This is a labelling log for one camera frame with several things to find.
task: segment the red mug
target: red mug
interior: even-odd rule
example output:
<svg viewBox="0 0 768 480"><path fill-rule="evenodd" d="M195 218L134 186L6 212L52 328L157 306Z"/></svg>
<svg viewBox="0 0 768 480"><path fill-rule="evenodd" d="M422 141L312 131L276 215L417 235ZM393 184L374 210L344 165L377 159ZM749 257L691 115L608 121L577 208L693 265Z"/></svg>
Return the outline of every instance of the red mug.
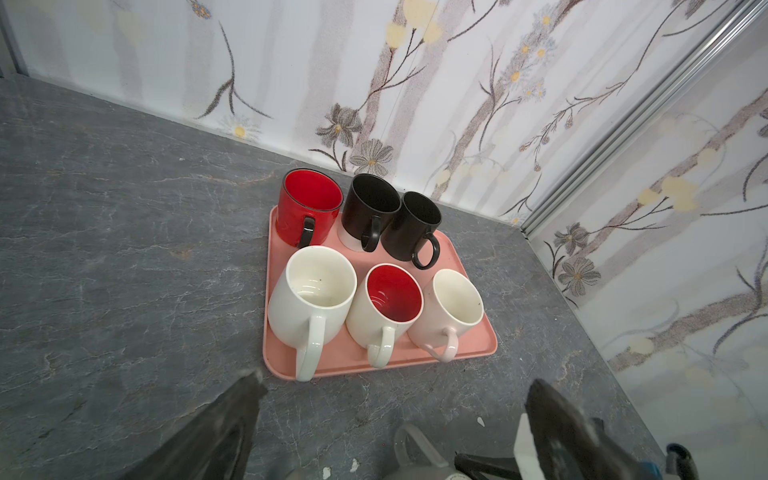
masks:
<svg viewBox="0 0 768 480"><path fill-rule="evenodd" d="M328 237L344 200L333 179L309 168L283 177L277 203L277 234L292 247L320 245Z"/></svg>

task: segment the countertop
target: countertop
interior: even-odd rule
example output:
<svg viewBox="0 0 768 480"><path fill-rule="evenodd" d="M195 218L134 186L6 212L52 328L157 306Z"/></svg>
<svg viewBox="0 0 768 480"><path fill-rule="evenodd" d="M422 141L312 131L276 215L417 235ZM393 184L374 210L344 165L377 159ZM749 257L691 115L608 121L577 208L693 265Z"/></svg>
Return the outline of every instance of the countertop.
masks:
<svg viewBox="0 0 768 480"><path fill-rule="evenodd" d="M264 369L278 154L0 78L0 476L116 478L250 369ZM342 188L349 178L331 173ZM661 453L523 235L442 208L495 355L269 389L246 478L379 478L416 424L454 452L512 456L543 378L637 458ZM478 417L485 426L480 425ZM359 463L350 469L353 459Z"/></svg>

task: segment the floral wallpaper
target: floral wallpaper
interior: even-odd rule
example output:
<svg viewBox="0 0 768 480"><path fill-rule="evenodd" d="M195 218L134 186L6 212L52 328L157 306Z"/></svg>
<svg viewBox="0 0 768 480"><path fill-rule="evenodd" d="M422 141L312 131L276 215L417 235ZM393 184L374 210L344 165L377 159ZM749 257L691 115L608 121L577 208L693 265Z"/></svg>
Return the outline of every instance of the floral wallpaper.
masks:
<svg viewBox="0 0 768 480"><path fill-rule="evenodd" d="M738 0L0 2L34 77L520 224Z"/></svg>
<svg viewBox="0 0 768 480"><path fill-rule="evenodd" d="M529 240L654 438L768 469L768 15Z"/></svg>

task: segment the white mug handle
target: white mug handle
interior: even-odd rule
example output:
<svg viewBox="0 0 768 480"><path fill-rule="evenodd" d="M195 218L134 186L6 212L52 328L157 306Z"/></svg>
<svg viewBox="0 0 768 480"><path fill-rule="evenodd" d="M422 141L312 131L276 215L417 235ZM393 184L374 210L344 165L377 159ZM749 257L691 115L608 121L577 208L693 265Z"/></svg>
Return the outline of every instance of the white mug handle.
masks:
<svg viewBox="0 0 768 480"><path fill-rule="evenodd" d="M309 382L315 376L320 354L323 353L323 338L326 334L326 317L312 315L310 317L310 334L306 345L296 349L296 380Z"/></svg>
<svg viewBox="0 0 768 480"><path fill-rule="evenodd" d="M443 363L448 363L453 360L456 356L456 352L458 352L458 336L456 335L456 329L452 326L447 326L442 329L442 334L448 337L448 344L445 346L445 351L442 355L438 354L431 345L425 344L422 348L437 360L440 360Z"/></svg>
<svg viewBox="0 0 768 480"><path fill-rule="evenodd" d="M392 358L393 348L395 348L395 329L391 326L383 326L381 346L368 345L368 363L375 369L383 369Z"/></svg>
<svg viewBox="0 0 768 480"><path fill-rule="evenodd" d="M424 456L429 460L429 463L439 468L449 466L448 462L445 461L442 455L440 455L432 443L429 442L421 430L417 429L410 423L403 423L395 432L394 441L395 458L397 458L397 462L401 467L406 467L413 464L413 460L411 460L411 457L408 455L408 451L406 450L407 437L411 437L411 439L419 447L419 450L421 450Z"/></svg>

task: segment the pink tray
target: pink tray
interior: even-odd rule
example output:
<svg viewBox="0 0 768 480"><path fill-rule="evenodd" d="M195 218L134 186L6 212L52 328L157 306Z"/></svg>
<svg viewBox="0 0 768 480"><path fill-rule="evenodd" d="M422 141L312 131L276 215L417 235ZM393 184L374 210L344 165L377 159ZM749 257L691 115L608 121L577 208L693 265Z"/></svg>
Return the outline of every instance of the pink tray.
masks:
<svg viewBox="0 0 768 480"><path fill-rule="evenodd" d="M264 345L263 354L266 367L270 369L275 376L283 380L296 379L296 350L280 342L270 328L267 321L267 305L272 296L272 289L280 278L280 274L285 270L288 259L296 248L283 242L275 232L275 217L277 207L270 212L270 245L266 261L266 302L264 305ZM338 250L349 259L357 272L357 279L360 281L365 278L368 270L378 263L394 263L408 270L416 281L419 282L422 289L432 280L435 272L442 268L456 270L463 275L467 275L461 260L458 258L453 243L441 231L435 232L440 242L440 258L437 264L429 270L419 270L410 262L401 262L389 256L381 244L373 253L354 252L342 245L339 237L336 235L336 226L341 222L341 215L336 219L328 239L323 243L326 247ZM419 253L419 259L426 264L429 256L432 254L432 247L429 243ZM458 353L456 359L471 359L478 356L489 356L496 352L498 342L496 333L488 321L488 316L483 315L482 321L473 329L465 333L458 342ZM389 360L387 369L394 369L403 366L420 365L423 363L434 363L433 359L424 350L411 342L408 334L401 336L395 342L395 349L392 351L392 358ZM320 363L315 371L315 377L344 375L346 373L370 372L376 370L368 364L368 355L366 350L359 346L349 335L346 326L341 329L339 335L328 342L323 347L323 354L320 357Z"/></svg>

